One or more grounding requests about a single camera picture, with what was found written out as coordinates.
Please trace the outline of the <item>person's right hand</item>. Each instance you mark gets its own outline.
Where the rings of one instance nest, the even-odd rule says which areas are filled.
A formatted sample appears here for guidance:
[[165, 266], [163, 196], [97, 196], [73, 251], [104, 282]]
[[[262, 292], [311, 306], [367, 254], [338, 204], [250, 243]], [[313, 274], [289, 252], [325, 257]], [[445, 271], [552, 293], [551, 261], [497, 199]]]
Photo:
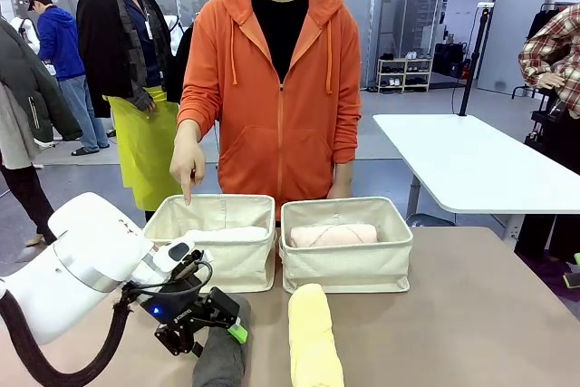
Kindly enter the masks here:
[[206, 158], [199, 142], [201, 130], [193, 120], [178, 126], [169, 171], [180, 184], [186, 205], [191, 202], [192, 189], [200, 184], [206, 174]]

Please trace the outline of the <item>person's left hand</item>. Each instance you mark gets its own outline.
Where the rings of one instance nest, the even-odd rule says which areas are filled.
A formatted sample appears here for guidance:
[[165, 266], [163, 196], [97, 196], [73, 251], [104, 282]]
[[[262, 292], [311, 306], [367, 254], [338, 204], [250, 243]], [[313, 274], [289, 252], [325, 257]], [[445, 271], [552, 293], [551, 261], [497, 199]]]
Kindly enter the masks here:
[[327, 194], [327, 198], [349, 198], [352, 195], [352, 183], [353, 162], [337, 164], [334, 168], [333, 185]]

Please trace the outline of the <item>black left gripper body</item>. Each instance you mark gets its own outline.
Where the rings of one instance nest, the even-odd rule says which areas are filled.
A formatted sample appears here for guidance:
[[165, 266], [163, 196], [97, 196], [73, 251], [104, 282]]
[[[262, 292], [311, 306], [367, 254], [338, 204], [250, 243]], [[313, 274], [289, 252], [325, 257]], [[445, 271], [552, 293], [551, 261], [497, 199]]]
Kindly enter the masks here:
[[199, 285], [165, 285], [157, 291], [137, 289], [135, 296], [140, 307], [159, 324], [180, 324], [190, 319], [209, 322], [213, 311], [204, 305], [199, 289]]

